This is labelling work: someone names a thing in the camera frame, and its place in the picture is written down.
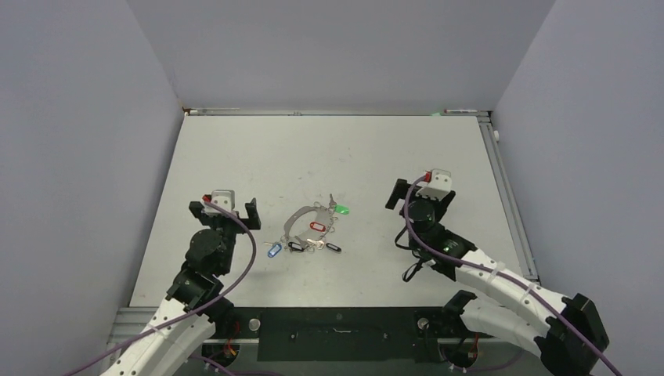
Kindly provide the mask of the large grey keyring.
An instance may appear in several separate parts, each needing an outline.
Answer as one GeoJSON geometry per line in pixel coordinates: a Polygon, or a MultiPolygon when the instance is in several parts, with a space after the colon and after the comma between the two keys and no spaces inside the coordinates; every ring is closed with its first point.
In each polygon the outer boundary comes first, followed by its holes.
{"type": "Polygon", "coordinates": [[[278,255],[286,252],[301,254],[325,248],[327,236],[336,230],[335,226],[338,221],[337,213],[334,211],[336,205],[337,202],[334,196],[330,194],[327,202],[315,201],[313,204],[300,207],[283,224],[280,239],[268,242],[266,245],[270,248],[275,243],[281,243],[283,250],[278,255]],[[311,230],[309,227],[310,222],[321,222],[327,226],[327,231],[321,233],[311,230]],[[289,251],[287,243],[291,241],[299,242],[302,246],[306,246],[306,250],[304,252],[289,251]]]}

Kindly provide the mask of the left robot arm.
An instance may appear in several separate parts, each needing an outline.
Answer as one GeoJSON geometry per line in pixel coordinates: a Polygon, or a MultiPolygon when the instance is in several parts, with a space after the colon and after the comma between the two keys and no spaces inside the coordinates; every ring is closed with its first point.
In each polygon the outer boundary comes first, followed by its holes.
{"type": "Polygon", "coordinates": [[[232,190],[214,190],[189,203],[189,211],[203,226],[192,235],[184,262],[156,312],[143,330],[120,345],[119,357],[106,375],[173,375],[212,335],[227,335],[233,326],[234,305],[220,278],[231,270],[236,239],[253,236],[262,227],[257,201],[244,205],[246,217],[235,209],[232,190]]]}

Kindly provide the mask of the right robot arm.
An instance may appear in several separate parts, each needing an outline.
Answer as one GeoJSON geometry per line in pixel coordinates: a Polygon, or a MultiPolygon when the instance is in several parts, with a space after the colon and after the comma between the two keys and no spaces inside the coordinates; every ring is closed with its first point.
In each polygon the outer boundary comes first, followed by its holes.
{"type": "Polygon", "coordinates": [[[443,307],[450,334],[487,334],[539,358],[552,375],[590,375],[597,363],[611,365],[610,343],[594,302],[568,297],[529,281],[447,229],[442,217],[456,193],[444,171],[431,170],[410,183],[397,179],[385,207],[398,202],[407,236],[405,249],[416,262],[403,274],[408,282],[424,267],[465,286],[443,307]]]}

